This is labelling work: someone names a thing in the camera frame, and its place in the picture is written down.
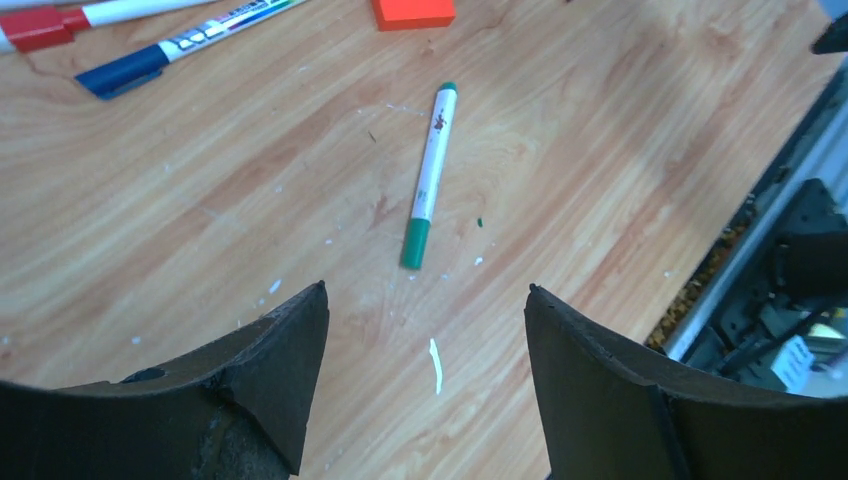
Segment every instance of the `white paint fleck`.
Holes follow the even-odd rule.
[[[430,356],[433,357],[433,368],[436,369],[436,395],[439,395],[442,393],[442,361],[434,338],[430,339]]]
[[[420,110],[414,110],[414,109],[409,108],[409,107],[404,107],[403,105],[392,105],[391,103],[387,103],[386,106],[388,108],[391,108],[392,110],[400,110],[401,112],[414,113],[415,115],[418,115],[419,117],[423,117],[424,115],[427,115],[427,112],[422,112]]]

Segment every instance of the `white label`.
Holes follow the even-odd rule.
[[[424,147],[424,161],[421,163],[421,176],[418,177],[418,190],[412,205],[412,218],[433,219],[436,197],[439,194],[439,182],[445,166],[448,151],[450,129],[456,112],[457,94],[454,90],[441,90],[436,95],[436,106],[430,119],[430,133],[427,146]]]
[[[798,394],[807,385],[815,359],[804,339],[795,335],[780,348],[771,371],[786,385],[787,393]]]

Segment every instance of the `red marker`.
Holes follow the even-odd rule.
[[[0,52],[27,53],[74,41],[74,33],[216,0],[112,0],[69,10],[40,7],[0,16]]]

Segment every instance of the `white marker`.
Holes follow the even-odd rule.
[[[412,205],[412,216],[406,230],[406,243],[401,258],[401,264],[412,270],[419,270],[424,260],[424,249],[427,247],[427,235],[430,233],[430,222],[436,207],[436,196],[439,194],[439,180],[445,166],[448,139],[458,98],[456,84],[453,82],[443,84],[436,95],[421,175],[418,177],[418,190],[415,192],[415,203]]]
[[[253,0],[177,36],[81,73],[76,79],[91,93],[109,100],[153,80],[171,63],[306,1]]]

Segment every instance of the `blue marker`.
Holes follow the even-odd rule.
[[[256,0],[175,37],[76,76],[102,100],[110,100],[162,74],[162,69],[213,43],[307,0]]]

